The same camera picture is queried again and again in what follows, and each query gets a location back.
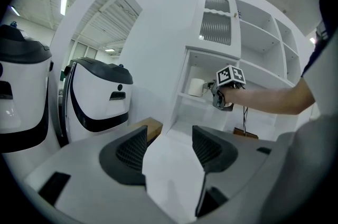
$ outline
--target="person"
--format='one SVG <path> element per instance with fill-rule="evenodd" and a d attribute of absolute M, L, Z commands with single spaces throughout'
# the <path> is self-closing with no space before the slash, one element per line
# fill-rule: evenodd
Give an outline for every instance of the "person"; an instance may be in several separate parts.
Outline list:
<path fill-rule="evenodd" d="M 314 63 L 326 47 L 337 28 L 337 6 L 335 0 L 320 0 L 320 10 L 324 26 L 318 26 L 316 47 L 298 84 L 289 89 L 239 90 L 221 88 L 226 102 L 274 114 L 297 115 L 311 106 L 315 99 L 303 78 L 304 73 Z"/>

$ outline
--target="white mug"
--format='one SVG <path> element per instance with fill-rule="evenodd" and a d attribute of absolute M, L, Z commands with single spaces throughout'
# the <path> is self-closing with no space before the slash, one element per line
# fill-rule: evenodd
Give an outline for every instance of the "white mug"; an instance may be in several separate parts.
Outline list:
<path fill-rule="evenodd" d="M 188 95 L 202 97 L 203 95 L 203 84 L 205 81 L 199 78 L 192 78 L 188 90 Z"/>

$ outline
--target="human arm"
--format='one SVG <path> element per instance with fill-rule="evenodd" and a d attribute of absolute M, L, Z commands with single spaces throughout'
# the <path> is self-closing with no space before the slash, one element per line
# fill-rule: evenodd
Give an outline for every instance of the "human arm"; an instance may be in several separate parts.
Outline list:
<path fill-rule="evenodd" d="M 239 90 L 221 88 L 226 102 L 274 114 L 297 115 L 315 100 L 303 78 L 290 89 Z"/>

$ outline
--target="ceiling light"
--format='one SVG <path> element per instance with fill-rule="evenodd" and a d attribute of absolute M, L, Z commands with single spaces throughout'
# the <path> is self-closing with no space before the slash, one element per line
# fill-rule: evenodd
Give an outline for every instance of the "ceiling light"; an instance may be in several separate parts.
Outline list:
<path fill-rule="evenodd" d="M 19 13 L 17 12 L 17 10 L 14 8 L 14 6 L 11 6 L 11 8 L 16 15 L 20 16 Z"/>
<path fill-rule="evenodd" d="M 65 9 L 67 7 L 67 0 L 61 0 L 60 13 L 65 15 Z"/>

